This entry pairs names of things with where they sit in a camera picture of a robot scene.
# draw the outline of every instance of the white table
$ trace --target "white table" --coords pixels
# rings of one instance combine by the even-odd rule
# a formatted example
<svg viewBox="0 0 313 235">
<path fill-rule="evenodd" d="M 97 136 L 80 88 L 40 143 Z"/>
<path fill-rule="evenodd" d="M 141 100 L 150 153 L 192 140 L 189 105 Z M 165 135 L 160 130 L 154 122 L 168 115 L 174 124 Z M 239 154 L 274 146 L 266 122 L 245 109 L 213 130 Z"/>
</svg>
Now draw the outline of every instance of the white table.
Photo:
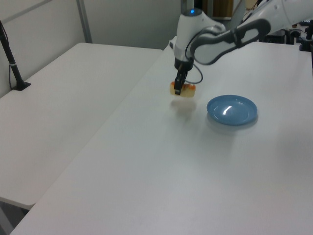
<svg viewBox="0 0 313 235">
<path fill-rule="evenodd" d="M 311 54 L 252 43 L 201 69 L 193 99 L 169 95 L 167 47 L 12 235 L 311 235 Z M 222 94 L 257 122 L 208 119 Z"/>
<path fill-rule="evenodd" d="M 0 201 L 31 208 L 161 50 L 78 44 L 0 99 Z"/>
</svg>

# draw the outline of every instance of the blue bowl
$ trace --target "blue bowl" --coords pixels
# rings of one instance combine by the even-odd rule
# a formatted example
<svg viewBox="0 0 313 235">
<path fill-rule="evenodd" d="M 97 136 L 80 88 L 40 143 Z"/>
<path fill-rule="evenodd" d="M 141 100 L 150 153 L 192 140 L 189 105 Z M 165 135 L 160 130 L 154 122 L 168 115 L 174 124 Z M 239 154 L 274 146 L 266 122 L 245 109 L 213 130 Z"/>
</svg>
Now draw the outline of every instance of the blue bowl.
<svg viewBox="0 0 313 235">
<path fill-rule="evenodd" d="M 207 104 L 210 116 L 225 125 L 244 125 L 258 116 L 256 105 L 249 99 L 238 95 L 218 96 Z"/>
</svg>

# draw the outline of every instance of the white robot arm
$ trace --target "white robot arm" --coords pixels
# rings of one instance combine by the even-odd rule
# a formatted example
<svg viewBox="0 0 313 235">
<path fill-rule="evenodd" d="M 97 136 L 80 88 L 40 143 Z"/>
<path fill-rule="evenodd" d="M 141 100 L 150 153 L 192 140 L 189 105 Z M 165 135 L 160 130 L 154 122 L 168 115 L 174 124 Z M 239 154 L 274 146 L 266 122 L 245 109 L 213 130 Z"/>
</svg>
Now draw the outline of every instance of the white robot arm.
<svg viewBox="0 0 313 235">
<path fill-rule="evenodd" d="M 194 60 L 211 65 L 228 52 L 311 17 L 313 0 L 264 0 L 246 21 L 226 31 L 201 10 L 186 11 L 179 19 L 176 43 L 170 41 L 178 70 L 175 94 L 180 94 Z"/>
</svg>

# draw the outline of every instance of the gray floor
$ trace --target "gray floor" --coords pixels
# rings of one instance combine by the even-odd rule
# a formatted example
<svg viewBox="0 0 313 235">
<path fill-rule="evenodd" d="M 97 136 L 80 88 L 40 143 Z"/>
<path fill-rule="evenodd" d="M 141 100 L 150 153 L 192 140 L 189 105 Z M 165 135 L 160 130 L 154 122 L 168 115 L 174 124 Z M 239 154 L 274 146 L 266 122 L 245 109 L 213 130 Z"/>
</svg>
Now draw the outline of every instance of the gray floor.
<svg viewBox="0 0 313 235">
<path fill-rule="evenodd" d="M 28 210 L 0 202 L 0 235 L 9 235 L 27 212 Z"/>
</svg>

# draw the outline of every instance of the orange food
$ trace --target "orange food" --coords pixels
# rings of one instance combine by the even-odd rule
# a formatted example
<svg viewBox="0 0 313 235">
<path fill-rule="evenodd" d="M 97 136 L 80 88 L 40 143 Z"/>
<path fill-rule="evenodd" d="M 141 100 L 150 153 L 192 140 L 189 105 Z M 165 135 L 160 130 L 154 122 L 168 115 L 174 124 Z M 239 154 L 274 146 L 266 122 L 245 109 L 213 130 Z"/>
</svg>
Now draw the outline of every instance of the orange food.
<svg viewBox="0 0 313 235">
<path fill-rule="evenodd" d="M 175 94 L 174 89 L 175 82 L 171 82 L 170 93 Z M 182 97 L 193 97 L 195 95 L 196 86 L 191 84 L 184 84 L 181 88 L 180 96 Z"/>
</svg>

